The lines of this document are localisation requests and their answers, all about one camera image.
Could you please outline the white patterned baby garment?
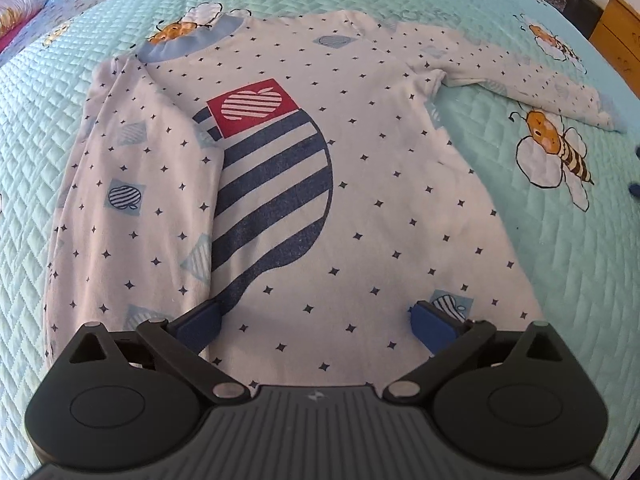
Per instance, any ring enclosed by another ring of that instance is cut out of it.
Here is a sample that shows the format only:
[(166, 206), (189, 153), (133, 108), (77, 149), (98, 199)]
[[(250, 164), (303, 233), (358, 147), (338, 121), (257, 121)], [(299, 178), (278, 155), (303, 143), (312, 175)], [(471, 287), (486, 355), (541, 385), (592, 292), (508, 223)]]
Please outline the white patterned baby garment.
[(210, 299), (207, 354), (242, 382), (383, 387), (431, 353), (418, 300), (524, 327), (538, 302), (438, 117), (444, 84), (517, 100), (526, 176), (588, 208), (585, 144), (562, 121), (610, 128), (599, 93), (453, 29), (215, 4), (103, 61), (54, 210), (47, 360), (82, 324)]

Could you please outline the mint green bee quilt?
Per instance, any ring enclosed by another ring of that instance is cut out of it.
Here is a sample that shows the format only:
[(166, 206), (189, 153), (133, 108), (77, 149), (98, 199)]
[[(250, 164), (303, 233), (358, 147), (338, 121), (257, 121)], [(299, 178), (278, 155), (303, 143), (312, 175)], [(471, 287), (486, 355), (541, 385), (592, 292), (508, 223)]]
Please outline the mint green bee quilt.
[[(205, 0), (106, 0), (1, 62), (1, 474), (37, 466), (24, 434), (26, 404), (43, 375), (41, 294), (58, 187), (94, 66), (132, 48), (163, 18)], [(442, 89), (440, 116), (498, 208), (542, 310), (596, 382), (608, 432), (596, 464), (614, 474), (639, 425), (639, 102), (587, 40), (541, 0), (214, 0), (260, 16), (353, 8), (397, 22), (446, 25), (557, 72), (521, 30), (520, 16), (577, 52), (581, 84), (597, 88), (611, 132), (585, 126), (596, 184), (579, 210), (565, 188), (533, 188), (514, 165), (510, 103), (486, 87)]]

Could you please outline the wooden desk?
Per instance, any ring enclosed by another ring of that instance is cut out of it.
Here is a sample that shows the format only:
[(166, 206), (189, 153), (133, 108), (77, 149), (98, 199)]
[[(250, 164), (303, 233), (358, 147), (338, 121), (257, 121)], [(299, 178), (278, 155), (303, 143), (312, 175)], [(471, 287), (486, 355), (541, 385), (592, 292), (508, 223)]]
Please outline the wooden desk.
[(639, 12), (625, 0), (608, 0), (589, 41), (635, 96), (640, 93)]

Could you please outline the floral long pillow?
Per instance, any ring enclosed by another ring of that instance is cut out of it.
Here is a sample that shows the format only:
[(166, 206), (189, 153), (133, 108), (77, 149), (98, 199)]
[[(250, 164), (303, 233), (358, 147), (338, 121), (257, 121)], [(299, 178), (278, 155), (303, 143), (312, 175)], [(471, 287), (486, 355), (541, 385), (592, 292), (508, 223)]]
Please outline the floral long pillow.
[(47, 0), (0, 0), (1, 37), (33, 18), (46, 2)]

